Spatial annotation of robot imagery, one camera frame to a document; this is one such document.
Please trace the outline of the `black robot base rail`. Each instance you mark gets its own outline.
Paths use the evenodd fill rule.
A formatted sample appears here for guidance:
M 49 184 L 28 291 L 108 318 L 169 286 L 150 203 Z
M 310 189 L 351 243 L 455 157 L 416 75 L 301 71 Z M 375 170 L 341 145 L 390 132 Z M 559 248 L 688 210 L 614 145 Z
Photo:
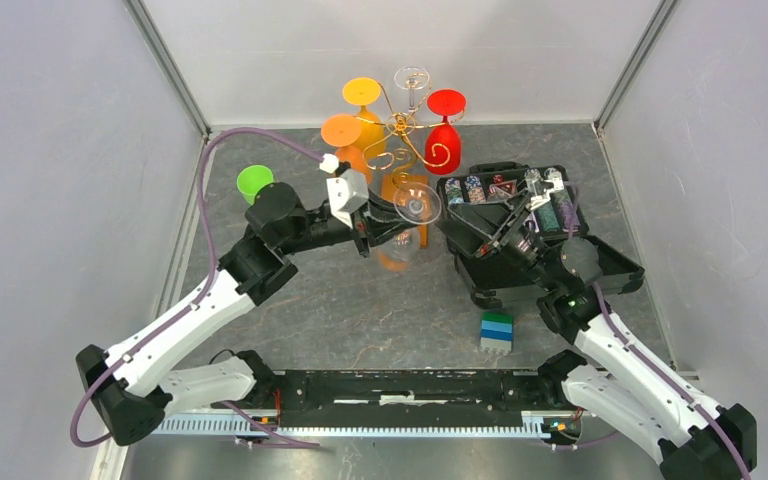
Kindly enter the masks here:
M 285 370 L 239 406 L 272 408 L 282 427 L 515 427 L 524 412 L 575 411 L 535 370 Z

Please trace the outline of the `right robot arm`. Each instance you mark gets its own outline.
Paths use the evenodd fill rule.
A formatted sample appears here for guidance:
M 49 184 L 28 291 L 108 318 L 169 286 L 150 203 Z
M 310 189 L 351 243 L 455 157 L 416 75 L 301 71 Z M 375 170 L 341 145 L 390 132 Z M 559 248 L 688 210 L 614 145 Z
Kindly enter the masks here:
M 543 288 L 540 316 L 573 345 L 544 365 L 537 382 L 551 408 L 595 414 L 634 442 L 665 479 L 748 479 L 757 460 L 757 422 L 724 407 L 664 363 L 609 306 L 597 247 L 568 233 L 551 246 L 526 219 L 535 201 L 455 203 L 438 223 L 457 251 L 501 257 Z

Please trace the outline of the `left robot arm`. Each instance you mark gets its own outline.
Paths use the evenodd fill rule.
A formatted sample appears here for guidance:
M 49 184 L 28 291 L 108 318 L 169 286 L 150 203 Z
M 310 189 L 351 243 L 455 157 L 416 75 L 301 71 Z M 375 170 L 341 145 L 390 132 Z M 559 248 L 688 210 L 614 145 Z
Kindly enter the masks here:
M 243 237 L 211 259 L 206 278 L 189 294 L 129 338 L 79 351 L 76 365 L 85 393 L 72 417 L 72 442 L 92 444 L 77 433 L 88 405 L 108 430 L 101 439 L 118 446 L 142 440 L 167 417 L 195 407 L 239 400 L 255 408 L 266 405 L 274 381 L 253 353 L 203 367 L 176 366 L 226 324 L 282 289 L 298 271 L 290 255 L 352 242 L 366 256 L 438 216 L 433 201 L 408 185 L 384 200 L 368 190 L 364 179 L 342 176 L 327 179 L 326 191 L 323 204 L 309 210 L 286 183 L 262 187 L 246 212 Z

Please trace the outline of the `clear wine glass front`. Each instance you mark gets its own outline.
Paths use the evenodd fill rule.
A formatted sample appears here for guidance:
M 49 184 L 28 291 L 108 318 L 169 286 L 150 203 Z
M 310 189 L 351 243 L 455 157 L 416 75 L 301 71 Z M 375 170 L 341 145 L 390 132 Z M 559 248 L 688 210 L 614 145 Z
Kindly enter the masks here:
M 442 212 L 441 199 L 427 184 L 409 181 L 391 195 L 396 214 L 408 229 L 396 234 L 377 250 L 379 264 L 386 270 L 406 270 L 413 257 L 428 244 L 428 226 Z

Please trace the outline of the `orange wine glass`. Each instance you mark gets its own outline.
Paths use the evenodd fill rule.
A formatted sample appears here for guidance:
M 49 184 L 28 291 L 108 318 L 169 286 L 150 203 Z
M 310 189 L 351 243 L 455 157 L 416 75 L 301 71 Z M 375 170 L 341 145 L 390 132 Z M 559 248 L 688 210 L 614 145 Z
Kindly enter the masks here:
M 335 147 L 335 155 L 341 162 L 348 162 L 350 167 L 365 176 L 366 184 L 372 182 L 363 151 L 356 145 L 363 132 L 361 121 L 350 114 L 337 114 L 329 117 L 320 128 L 322 140 Z

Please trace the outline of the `green wine glass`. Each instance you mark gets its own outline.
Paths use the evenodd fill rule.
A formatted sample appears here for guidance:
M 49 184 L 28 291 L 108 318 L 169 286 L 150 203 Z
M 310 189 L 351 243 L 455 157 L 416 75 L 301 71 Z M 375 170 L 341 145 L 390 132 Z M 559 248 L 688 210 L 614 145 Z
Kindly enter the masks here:
M 274 181 L 272 170 L 265 165 L 245 167 L 237 175 L 236 187 L 247 204 L 253 205 L 261 189 Z

